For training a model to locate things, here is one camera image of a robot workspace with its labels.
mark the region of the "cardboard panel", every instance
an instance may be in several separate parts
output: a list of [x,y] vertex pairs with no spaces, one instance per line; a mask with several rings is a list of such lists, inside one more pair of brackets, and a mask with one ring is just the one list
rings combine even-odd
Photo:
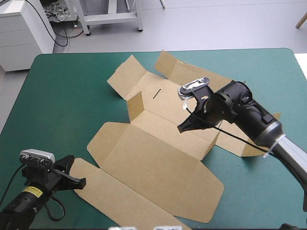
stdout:
[[187,84],[198,78],[207,77],[210,80],[210,88],[214,92],[231,81],[229,78],[219,74],[179,61],[165,51],[161,52],[155,68],[168,79],[179,85]]
[[[221,194],[223,188],[220,186],[221,182],[207,169],[201,174],[202,180],[197,182],[197,186],[209,186],[210,189],[199,194],[195,191],[194,195],[186,193],[196,168],[201,164],[197,159],[134,125],[129,125],[124,133],[119,133],[118,136],[121,138],[111,153],[105,152],[103,148],[93,148],[100,145],[98,139],[90,142],[88,149],[94,150],[90,153],[101,169],[171,214],[178,210],[178,214],[182,213],[180,216],[184,218],[200,222],[208,222],[211,219],[216,207],[212,208],[207,201],[212,200],[218,204],[220,197],[216,194]],[[180,200],[199,204],[195,210],[198,209],[198,215],[202,218],[191,214],[186,216],[182,210],[186,206],[182,204],[177,207]]]
[[209,222],[223,194],[224,186],[199,162],[173,213],[199,222]]
[[152,230],[155,226],[180,225],[190,230],[153,202],[81,158],[75,159],[71,176],[86,177],[85,188],[75,192],[121,226]]
[[180,134],[176,124],[161,119],[161,117],[148,111],[142,112],[132,121],[132,124],[199,161],[204,158],[207,149],[212,144],[192,132]]
[[147,70],[131,55],[116,69],[107,82],[125,99],[146,72]]
[[139,92],[127,101],[128,113],[130,121],[133,121],[138,115],[144,111],[142,92]]
[[95,156],[96,162],[104,162],[106,160],[128,126],[129,124],[124,123],[104,123],[87,145],[89,152],[100,152],[100,150],[103,150],[104,154],[97,154]]

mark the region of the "wooden leg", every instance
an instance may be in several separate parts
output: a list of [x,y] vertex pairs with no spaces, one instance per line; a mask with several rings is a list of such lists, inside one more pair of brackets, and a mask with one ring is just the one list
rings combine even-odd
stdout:
[[296,28],[298,29],[299,27],[301,27],[301,25],[304,23],[304,21],[306,21],[307,19],[307,12],[305,13],[305,15],[301,18],[301,20],[299,20],[299,22],[296,24]]

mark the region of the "cardboard box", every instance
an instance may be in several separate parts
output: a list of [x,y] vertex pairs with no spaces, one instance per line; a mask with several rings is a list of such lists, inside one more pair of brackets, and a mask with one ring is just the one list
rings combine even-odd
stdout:
[[[216,91],[231,80],[179,61],[165,51],[161,52],[155,66],[167,78],[148,72],[134,56],[130,56],[108,80],[127,101],[130,124],[107,122],[100,128],[89,143],[88,151],[101,169],[87,166],[89,171],[95,168],[96,172],[91,174],[83,169],[86,166],[84,162],[74,166],[75,172],[82,170],[79,177],[88,175],[87,186],[90,187],[76,192],[120,225],[131,225],[127,223],[127,218],[136,219],[126,217],[125,212],[118,213],[117,208],[123,208],[120,205],[107,205],[104,200],[96,200],[100,189],[103,190],[102,184],[96,183],[103,182],[105,177],[108,177],[111,186],[113,183],[120,184],[123,190],[134,191],[137,195],[131,198],[131,202],[140,210],[144,201],[140,201],[139,196],[174,216],[207,223],[214,214],[224,186],[200,160],[215,144],[238,156],[263,153],[215,129],[180,134],[177,125],[189,113],[182,109],[178,87],[207,77],[210,87]],[[195,100],[189,100],[191,110],[195,105]],[[234,124],[222,122],[222,128],[248,139]],[[130,195],[121,194],[112,187],[105,195],[124,205],[127,196]],[[150,229],[154,215],[142,218],[149,223],[146,226]]]

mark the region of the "wire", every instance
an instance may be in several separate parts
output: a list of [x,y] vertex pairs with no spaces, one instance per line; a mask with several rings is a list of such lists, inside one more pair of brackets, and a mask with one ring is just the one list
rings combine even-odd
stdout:
[[249,143],[248,141],[246,141],[246,140],[244,140],[244,139],[242,139],[242,138],[239,138],[239,137],[237,137],[237,136],[235,136],[235,135],[233,135],[233,134],[231,134],[231,133],[228,133],[228,132],[226,132],[226,131],[224,131],[224,130],[218,128],[218,127],[211,126],[211,125],[208,124],[206,121],[204,121],[203,119],[201,119],[199,116],[197,116],[197,115],[195,115],[194,113],[192,113],[192,112],[189,110],[189,108],[186,108],[186,110],[187,110],[192,116],[196,117],[197,119],[199,119],[200,121],[202,121],[204,124],[210,126],[211,128],[215,128],[215,129],[221,131],[222,133],[225,133],[225,134],[227,134],[227,135],[229,135],[229,136],[231,136],[231,137],[233,137],[233,138],[235,138],[235,139],[238,139],[238,140],[240,140],[240,141],[243,141],[244,143],[250,145],[251,147],[254,147],[255,149],[258,149],[258,150],[260,150],[260,151],[262,151],[262,152],[267,152],[267,150],[262,149],[262,148],[258,147],[257,145],[253,145],[252,143]]
[[77,35],[74,35],[74,36],[69,36],[69,37],[67,37],[67,36],[63,36],[63,35],[60,35],[60,34],[58,34],[58,33],[56,33],[56,32],[54,32],[56,35],[58,35],[58,36],[60,36],[60,37],[65,37],[65,38],[74,38],[74,37],[79,37],[82,33],[83,33],[83,30],[79,33],[79,34],[77,34]]
[[63,212],[62,217],[60,217],[60,218],[55,218],[55,217],[53,217],[53,216],[51,215],[50,209],[48,208],[47,205],[41,205],[41,206],[43,206],[43,207],[46,208],[47,215],[48,215],[48,217],[50,218],[50,220],[55,221],[55,222],[62,220],[62,219],[64,218],[65,214],[66,214],[66,210],[65,210],[64,205],[62,204],[62,202],[60,202],[60,201],[59,201],[58,199],[56,199],[54,196],[51,196],[50,199],[53,200],[54,202],[56,202],[56,203],[60,206],[60,208],[62,209],[62,212]]
[[6,196],[7,192],[8,192],[8,190],[9,190],[9,188],[10,188],[10,186],[11,186],[11,183],[12,183],[12,181],[13,181],[15,175],[18,173],[18,171],[19,171],[22,167],[24,167],[24,164],[22,164],[21,166],[19,166],[18,169],[14,172],[13,176],[11,177],[10,182],[9,182],[8,186],[6,187],[6,189],[5,189],[4,193],[3,193],[3,196],[2,196],[2,198],[1,198],[0,206],[2,205],[2,202],[3,202],[3,200],[4,200],[4,198],[5,198],[5,196]]
[[[49,14],[50,14],[50,15],[47,15],[48,18],[49,18],[49,17],[54,17],[54,16],[55,16],[55,14],[53,14],[53,13],[51,13],[51,12],[49,12],[49,11],[45,11],[45,13],[49,13]],[[54,31],[54,33],[55,33],[56,35],[58,35],[58,36],[60,36],[60,37],[65,37],[65,38],[79,37],[83,32],[84,32],[84,31],[82,30],[80,33],[78,33],[77,35],[74,35],[74,36],[63,36],[63,35],[60,35],[60,34],[58,34],[58,33],[56,33],[56,32]]]
[[68,38],[66,39],[66,44],[65,44],[65,45],[59,44],[59,43],[52,37],[52,35],[51,35],[51,33],[49,32],[49,30],[48,30],[48,28],[47,28],[47,26],[46,26],[46,24],[45,24],[43,18],[40,16],[40,14],[38,13],[38,11],[37,11],[37,9],[34,7],[34,5],[33,5],[32,3],[30,3],[29,0],[25,0],[25,1],[28,2],[28,3],[32,6],[32,8],[36,11],[36,13],[38,14],[40,20],[43,22],[43,24],[44,24],[44,26],[45,26],[45,28],[46,28],[46,30],[47,30],[49,36],[52,38],[52,40],[53,40],[58,46],[66,47],[66,46],[68,45]]

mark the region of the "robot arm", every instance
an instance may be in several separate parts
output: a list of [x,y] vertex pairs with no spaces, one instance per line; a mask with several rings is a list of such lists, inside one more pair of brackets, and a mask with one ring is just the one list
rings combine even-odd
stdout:
[[197,101],[194,112],[178,126],[180,132],[212,128],[222,120],[235,123],[256,145],[268,147],[299,181],[307,211],[307,153],[285,136],[282,124],[253,99],[244,83],[232,81],[213,93],[209,79],[201,78],[180,87],[178,95]]
[[[20,153],[19,159],[25,167],[22,174],[27,178],[27,187],[0,212],[0,230],[28,230],[36,214],[46,207],[51,220],[59,221],[65,208],[53,195],[60,190],[83,189],[86,179],[69,176],[74,156],[68,155],[55,161],[52,153],[28,149]],[[54,218],[46,203],[57,202],[63,211],[61,218]]]

